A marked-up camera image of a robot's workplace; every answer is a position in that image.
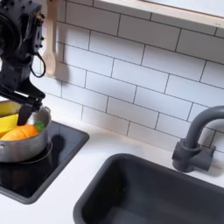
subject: black induction cooktop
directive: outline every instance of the black induction cooktop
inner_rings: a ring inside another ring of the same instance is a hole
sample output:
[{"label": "black induction cooktop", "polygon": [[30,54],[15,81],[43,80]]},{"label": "black induction cooktop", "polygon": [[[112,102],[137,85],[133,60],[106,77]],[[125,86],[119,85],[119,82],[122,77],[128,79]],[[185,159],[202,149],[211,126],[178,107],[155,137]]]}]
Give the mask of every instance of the black induction cooktop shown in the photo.
[{"label": "black induction cooktop", "polygon": [[0,193],[24,204],[35,202],[58,177],[89,135],[52,122],[43,152],[19,164],[0,163]]}]

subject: silver pot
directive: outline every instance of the silver pot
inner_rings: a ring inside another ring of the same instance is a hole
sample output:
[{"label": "silver pot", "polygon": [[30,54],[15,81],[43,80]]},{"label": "silver pot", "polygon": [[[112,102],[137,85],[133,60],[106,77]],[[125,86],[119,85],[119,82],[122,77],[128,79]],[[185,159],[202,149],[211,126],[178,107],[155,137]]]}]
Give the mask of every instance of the silver pot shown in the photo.
[{"label": "silver pot", "polygon": [[48,127],[51,123],[50,109],[42,107],[39,112],[34,113],[34,121],[41,121],[45,129],[36,136],[17,141],[0,140],[0,162],[16,163],[36,157],[47,145]]}]

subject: sink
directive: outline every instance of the sink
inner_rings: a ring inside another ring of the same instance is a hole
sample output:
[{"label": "sink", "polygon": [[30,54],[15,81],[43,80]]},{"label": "sink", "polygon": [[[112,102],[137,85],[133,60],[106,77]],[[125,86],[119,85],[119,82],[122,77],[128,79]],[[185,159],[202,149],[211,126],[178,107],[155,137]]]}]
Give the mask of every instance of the sink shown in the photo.
[{"label": "sink", "polygon": [[73,218],[75,224],[223,224],[224,189],[117,154],[82,194]]}]

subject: countertop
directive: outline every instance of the countertop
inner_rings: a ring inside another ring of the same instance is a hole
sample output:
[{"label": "countertop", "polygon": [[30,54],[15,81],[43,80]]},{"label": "countertop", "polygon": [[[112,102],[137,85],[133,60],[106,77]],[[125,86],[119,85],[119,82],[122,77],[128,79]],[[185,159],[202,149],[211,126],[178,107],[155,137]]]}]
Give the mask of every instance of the countertop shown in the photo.
[{"label": "countertop", "polygon": [[[133,154],[173,169],[172,153],[167,150],[64,115],[52,113],[52,119],[86,131],[90,139],[36,203],[23,205],[0,195],[0,222],[3,224],[74,224],[73,209],[76,201],[104,161],[117,153]],[[194,171],[190,175],[224,187],[223,170],[211,168],[209,173]]]}]

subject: tile backsplash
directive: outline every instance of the tile backsplash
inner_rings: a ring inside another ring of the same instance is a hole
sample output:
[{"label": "tile backsplash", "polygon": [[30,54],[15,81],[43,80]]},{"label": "tile backsplash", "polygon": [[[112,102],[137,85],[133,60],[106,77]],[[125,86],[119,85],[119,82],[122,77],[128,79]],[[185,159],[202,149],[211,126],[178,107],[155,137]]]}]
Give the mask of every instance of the tile backsplash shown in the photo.
[{"label": "tile backsplash", "polygon": [[[59,5],[55,78],[31,77],[52,110],[173,151],[199,112],[224,105],[223,30],[97,0]],[[224,120],[199,143],[224,168]]]}]

